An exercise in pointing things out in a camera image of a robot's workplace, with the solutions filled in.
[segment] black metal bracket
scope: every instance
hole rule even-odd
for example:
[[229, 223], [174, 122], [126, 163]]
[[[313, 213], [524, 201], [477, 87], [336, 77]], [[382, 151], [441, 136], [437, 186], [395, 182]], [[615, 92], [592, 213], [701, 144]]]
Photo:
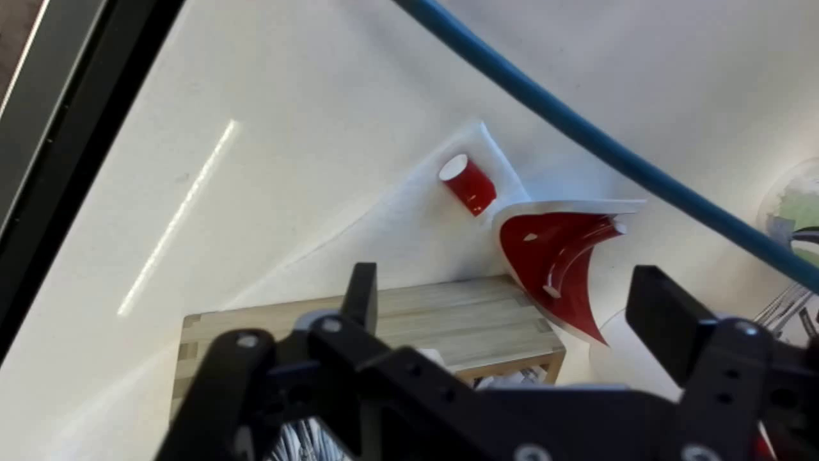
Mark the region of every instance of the black metal bracket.
[[[631, 320], [652, 350], [661, 346], [664, 364], [678, 366], [682, 402], [633, 388], [474, 392], [417, 350], [371, 336], [373, 291], [376, 270], [363, 263], [341, 315], [280, 342], [258, 329], [219, 337], [160, 457], [261, 457], [281, 425], [302, 418], [317, 418], [353, 457], [745, 461], [760, 420], [780, 452], [816, 456], [819, 387], [807, 354], [780, 348], [756, 323], [716, 320], [659, 269], [634, 270]], [[668, 327], [664, 315], [688, 329], [647, 336], [651, 323]], [[785, 412], [771, 402], [778, 387], [798, 388], [801, 402]]]

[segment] wire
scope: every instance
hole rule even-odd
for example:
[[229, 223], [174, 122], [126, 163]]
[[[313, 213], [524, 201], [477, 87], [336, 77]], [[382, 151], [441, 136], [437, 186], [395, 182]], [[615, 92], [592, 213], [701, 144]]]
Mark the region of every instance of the wire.
[[793, 282], [819, 291], [819, 269], [793, 255], [789, 249], [773, 243], [766, 232], [742, 223], [733, 213], [696, 193], [664, 168], [652, 167], [627, 145], [618, 144], [601, 128], [592, 126], [577, 109], [572, 109], [564, 100], [544, 88], [533, 77], [517, 68], [509, 58], [494, 50], [486, 40], [481, 40], [474, 31], [469, 31], [453, 12], [441, 8], [435, 0], [398, 0], [421, 24], [426, 24], [434, 36], [437, 36], [445, 45], [451, 45], [462, 58], [474, 63], [481, 73], [508, 88], [524, 108], [537, 112], [554, 128], [574, 137], [588, 154], [618, 168], [620, 174], [637, 182], [643, 188], [664, 196], [668, 204], [683, 209], [693, 220], [707, 228], [723, 232], [748, 254], [762, 257], [775, 266]]

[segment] red plastic piece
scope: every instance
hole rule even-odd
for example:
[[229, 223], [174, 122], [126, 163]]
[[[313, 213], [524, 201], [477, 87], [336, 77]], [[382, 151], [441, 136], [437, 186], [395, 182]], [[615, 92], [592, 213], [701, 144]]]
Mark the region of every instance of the red plastic piece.
[[620, 236], [609, 215], [515, 215], [499, 231], [501, 251], [522, 290], [555, 320], [606, 342], [588, 301], [597, 243]]
[[753, 461], [775, 461], [773, 446], [769, 438], [760, 432], [759, 442], [753, 446]]
[[464, 201], [471, 215], [481, 215], [496, 196], [492, 179], [467, 154], [453, 156], [441, 168], [441, 182]]

